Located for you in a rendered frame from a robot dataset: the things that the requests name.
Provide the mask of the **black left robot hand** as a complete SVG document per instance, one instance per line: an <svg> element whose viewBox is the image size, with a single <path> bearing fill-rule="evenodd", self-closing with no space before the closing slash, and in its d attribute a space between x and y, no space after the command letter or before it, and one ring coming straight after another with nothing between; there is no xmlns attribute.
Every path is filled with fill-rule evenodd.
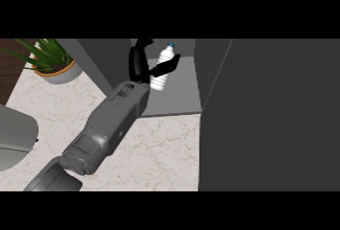
<svg viewBox="0 0 340 230"><path fill-rule="evenodd" d="M151 82L151 77L160 77L176 70L180 55L149 68L145 48L152 44L152 39L137 39L136 45L130 48L129 53L129 75L130 80L140 84Z"/></svg>

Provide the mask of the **white water bottle blue cap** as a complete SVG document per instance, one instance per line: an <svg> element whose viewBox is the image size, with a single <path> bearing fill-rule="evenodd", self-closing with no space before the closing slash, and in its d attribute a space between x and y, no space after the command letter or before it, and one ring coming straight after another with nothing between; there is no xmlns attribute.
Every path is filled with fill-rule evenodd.
<svg viewBox="0 0 340 230"><path fill-rule="evenodd" d="M169 43L166 49L160 53L158 64L169 61L174 57L174 44ZM161 91L167 81L167 74L151 78L151 89Z"/></svg>

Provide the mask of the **grey open cabinet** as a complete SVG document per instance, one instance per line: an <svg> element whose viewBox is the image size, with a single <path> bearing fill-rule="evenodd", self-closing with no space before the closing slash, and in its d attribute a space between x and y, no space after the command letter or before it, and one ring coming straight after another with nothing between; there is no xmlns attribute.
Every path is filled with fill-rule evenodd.
<svg viewBox="0 0 340 230"><path fill-rule="evenodd" d="M99 90L108 95L129 80L129 51L136 39L58 39L59 45L83 68ZM149 67L155 67L161 50L169 43L180 54L176 71L167 76L164 89L151 90L143 117L176 116L203 112L194 64L195 39L154 39L146 47Z"/></svg>

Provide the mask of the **dark grey cabinet door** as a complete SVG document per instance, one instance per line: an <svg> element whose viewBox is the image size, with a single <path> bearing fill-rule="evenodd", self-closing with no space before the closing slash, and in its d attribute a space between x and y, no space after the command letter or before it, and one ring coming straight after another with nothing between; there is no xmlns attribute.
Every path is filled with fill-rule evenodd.
<svg viewBox="0 0 340 230"><path fill-rule="evenodd" d="M201 190L340 190L340 40L235 40L203 110Z"/></svg>

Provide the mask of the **green potted plant grey pot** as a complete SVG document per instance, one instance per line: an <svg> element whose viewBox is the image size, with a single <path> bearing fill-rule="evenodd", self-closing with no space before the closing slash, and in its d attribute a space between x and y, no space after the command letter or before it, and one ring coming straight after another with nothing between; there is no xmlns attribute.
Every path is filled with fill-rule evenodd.
<svg viewBox="0 0 340 230"><path fill-rule="evenodd" d="M83 68L55 39L35 39L34 44L25 39L16 39L16 42L28 49L30 57L9 49L0 48L0 51L30 63L28 70L50 84L67 84L80 76Z"/></svg>

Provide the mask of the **grey rounded appliance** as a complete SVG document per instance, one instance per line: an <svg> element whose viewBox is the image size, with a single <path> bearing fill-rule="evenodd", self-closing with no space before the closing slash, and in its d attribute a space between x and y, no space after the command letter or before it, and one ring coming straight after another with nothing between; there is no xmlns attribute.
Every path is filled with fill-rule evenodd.
<svg viewBox="0 0 340 230"><path fill-rule="evenodd" d="M38 125L33 116L0 104L0 172L12 168L33 151Z"/></svg>

